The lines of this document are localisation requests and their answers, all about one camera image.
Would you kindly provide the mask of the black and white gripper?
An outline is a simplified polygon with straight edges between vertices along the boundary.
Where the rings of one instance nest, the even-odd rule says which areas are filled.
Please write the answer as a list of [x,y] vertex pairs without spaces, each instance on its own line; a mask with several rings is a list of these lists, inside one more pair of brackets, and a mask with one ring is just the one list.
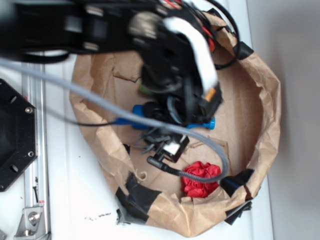
[[142,85],[154,101],[146,117],[176,125],[209,123],[222,102],[218,74],[204,31],[187,11],[137,13],[129,34],[142,57]]

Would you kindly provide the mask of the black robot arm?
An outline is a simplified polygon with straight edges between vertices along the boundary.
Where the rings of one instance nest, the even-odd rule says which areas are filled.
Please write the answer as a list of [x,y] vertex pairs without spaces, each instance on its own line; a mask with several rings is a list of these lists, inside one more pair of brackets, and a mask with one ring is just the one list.
[[49,64],[70,54],[134,51],[142,85],[177,124],[209,122],[222,91],[211,37],[187,7],[155,0],[3,0],[0,55]]

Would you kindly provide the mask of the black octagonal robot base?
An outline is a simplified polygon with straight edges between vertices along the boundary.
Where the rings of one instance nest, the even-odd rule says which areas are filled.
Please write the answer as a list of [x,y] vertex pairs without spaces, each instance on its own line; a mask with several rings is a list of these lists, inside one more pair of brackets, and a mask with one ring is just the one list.
[[0,191],[7,191],[37,157],[36,108],[0,80]]

